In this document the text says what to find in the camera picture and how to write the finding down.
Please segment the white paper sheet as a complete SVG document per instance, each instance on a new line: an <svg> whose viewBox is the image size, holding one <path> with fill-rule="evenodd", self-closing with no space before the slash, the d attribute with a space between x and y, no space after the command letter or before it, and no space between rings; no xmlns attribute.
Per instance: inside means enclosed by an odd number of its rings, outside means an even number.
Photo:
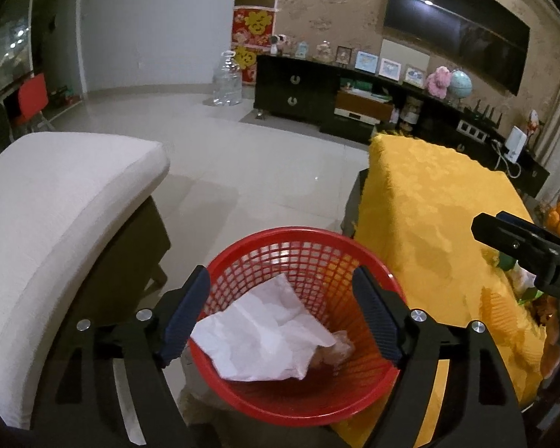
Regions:
<svg viewBox="0 0 560 448"><path fill-rule="evenodd" d="M224 311L202 318L191 339L219 377L238 382L302 380L317 347L335 342L285 274L250 289Z"/></svg>

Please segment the clear plastic bag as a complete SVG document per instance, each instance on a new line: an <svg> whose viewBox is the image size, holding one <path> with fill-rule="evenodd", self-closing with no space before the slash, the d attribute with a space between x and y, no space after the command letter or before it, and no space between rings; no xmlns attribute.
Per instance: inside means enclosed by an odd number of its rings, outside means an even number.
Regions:
<svg viewBox="0 0 560 448"><path fill-rule="evenodd" d="M333 334L334 344L328 347L318 346L311 357L310 368L331 366L338 368L342 366L355 352L355 344L350 340L346 331L338 331Z"/></svg>

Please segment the white router box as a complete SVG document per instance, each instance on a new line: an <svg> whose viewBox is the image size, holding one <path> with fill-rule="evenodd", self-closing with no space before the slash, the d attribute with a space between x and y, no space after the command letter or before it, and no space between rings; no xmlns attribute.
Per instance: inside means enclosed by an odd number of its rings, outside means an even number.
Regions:
<svg viewBox="0 0 560 448"><path fill-rule="evenodd" d="M506 154L505 158L508 162L516 164L525 144L527 142L527 134L525 131L521 130L520 127L513 127L506 139L505 148Z"/></svg>

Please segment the yellow floral tablecloth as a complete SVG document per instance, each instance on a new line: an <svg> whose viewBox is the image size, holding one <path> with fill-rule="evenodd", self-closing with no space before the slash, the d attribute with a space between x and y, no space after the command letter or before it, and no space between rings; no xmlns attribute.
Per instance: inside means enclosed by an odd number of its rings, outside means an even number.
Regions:
<svg viewBox="0 0 560 448"><path fill-rule="evenodd" d="M542 381L546 332L518 304L498 252L470 230L478 214L500 211L530 217L505 173L449 148L380 134L369 147L355 240L394 275L410 308L446 325L482 321L527 407Z"/></svg>

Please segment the black wifi router antennas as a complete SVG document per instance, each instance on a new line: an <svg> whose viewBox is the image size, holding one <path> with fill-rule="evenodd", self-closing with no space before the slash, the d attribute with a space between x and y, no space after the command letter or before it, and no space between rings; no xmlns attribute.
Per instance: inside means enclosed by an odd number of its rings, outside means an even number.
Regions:
<svg viewBox="0 0 560 448"><path fill-rule="evenodd" d="M495 130L500 126L503 114L495 118L496 108L487 104L482 107L482 100L478 100L474 107L466 106L463 113L471 120L484 124L487 127L494 128Z"/></svg>

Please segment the white cushioned bench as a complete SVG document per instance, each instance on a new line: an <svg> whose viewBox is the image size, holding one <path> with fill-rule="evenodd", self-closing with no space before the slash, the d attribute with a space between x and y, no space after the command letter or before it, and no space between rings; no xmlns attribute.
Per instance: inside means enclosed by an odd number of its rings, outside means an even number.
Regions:
<svg viewBox="0 0 560 448"><path fill-rule="evenodd" d="M0 155L0 417L30 427L43 364L117 231L168 175L158 141L27 134Z"/></svg>

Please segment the red plastic mesh basket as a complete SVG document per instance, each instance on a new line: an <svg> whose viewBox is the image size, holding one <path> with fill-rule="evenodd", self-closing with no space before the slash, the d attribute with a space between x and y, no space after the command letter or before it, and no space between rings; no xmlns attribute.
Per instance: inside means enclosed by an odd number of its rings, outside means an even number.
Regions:
<svg viewBox="0 0 560 448"><path fill-rule="evenodd" d="M287 427L339 422L388 394L398 370L355 300L359 266L401 291L373 253L320 228L258 231L220 252L189 340L207 386L237 411Z"/></svg>

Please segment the light blue globe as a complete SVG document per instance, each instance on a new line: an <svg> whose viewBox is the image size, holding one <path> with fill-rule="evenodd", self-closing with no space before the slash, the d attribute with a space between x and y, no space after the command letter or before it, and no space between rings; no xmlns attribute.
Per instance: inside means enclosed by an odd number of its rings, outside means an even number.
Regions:
<svg viewBox="0 0 560 448"><path fill-rule="evenodd" d="M472 94L472 79L461 70L451 73L449 94L456 99L463 99Z"/></svg>

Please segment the pink plush toy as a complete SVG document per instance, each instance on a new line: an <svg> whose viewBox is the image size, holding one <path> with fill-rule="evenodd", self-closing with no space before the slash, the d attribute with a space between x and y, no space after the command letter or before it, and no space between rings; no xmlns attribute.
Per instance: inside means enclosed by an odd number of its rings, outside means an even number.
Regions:
<svg viewBox="0 0 560 448"><path fill-rule="evenodd" d="M445 66L440 66L426 78L425 88L431 96L443 100L447 96L451 78L451 71Z"/></svg>

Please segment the black tv cabinet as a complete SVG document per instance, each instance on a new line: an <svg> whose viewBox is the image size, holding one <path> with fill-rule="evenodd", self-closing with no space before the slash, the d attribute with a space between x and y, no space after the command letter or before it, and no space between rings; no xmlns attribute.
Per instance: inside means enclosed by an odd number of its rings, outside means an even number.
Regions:
<svg viewBox="0 0 560 448"><path fill-rule="evenodd" d="M535 197L549 172L523 150L516 164L505 159L498 129L471 120L464 108L410 84L317 61L260 55L254 109L317 125L331 136L357 143L371 131L396 130L468 155L502 170L521 193Z"/></svg>

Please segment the red chair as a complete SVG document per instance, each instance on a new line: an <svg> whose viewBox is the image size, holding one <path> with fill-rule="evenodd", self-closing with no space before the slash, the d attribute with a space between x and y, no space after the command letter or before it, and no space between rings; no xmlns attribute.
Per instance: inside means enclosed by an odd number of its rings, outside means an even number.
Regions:
<svg viewBox="0 0 560 448"><path fill-rule="evenodd" d="M53 130L52 124L43 114L44 108L48 105L48 93L43 73L34 75L21 85L18 91L18 103L20 115L15 121L17 130L29 127L35 117L38 117L41 124L50 131Z"/></svg>

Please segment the large clear water jug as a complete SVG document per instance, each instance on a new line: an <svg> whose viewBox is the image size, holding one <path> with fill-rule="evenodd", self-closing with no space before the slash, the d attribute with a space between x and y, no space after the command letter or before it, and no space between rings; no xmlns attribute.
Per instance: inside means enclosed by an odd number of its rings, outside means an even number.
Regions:
<svg viewBox="0 0 560 448"><path fill-rule="evenodd" d="M221 54L218 66L213 74L214 105L233 106L240 104L243 98L243 73L234 57L235 51Z"/></svg>

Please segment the wall mounted black television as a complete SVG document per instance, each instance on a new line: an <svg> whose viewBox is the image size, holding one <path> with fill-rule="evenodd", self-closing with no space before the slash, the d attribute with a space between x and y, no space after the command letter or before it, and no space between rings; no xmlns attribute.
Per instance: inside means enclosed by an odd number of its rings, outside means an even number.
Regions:
<svg viewBox="0 0 560 448"><path fill-rule="evenodd" d="M530 27L496 0L388 0L384 25L516 95Z"/></svg>

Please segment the red festive wall poster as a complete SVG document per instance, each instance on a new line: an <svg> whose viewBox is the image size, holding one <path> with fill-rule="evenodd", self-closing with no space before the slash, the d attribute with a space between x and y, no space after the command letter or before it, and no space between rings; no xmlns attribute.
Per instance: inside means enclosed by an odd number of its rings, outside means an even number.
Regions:
<svg viewBox="0 0 560 448"><path fill-rule="evenodd" d="M231 50L243 74L243 84L254 85L257 76L257 58L269 54L275 22L274 8L240 5L233 8Z"/></svg>

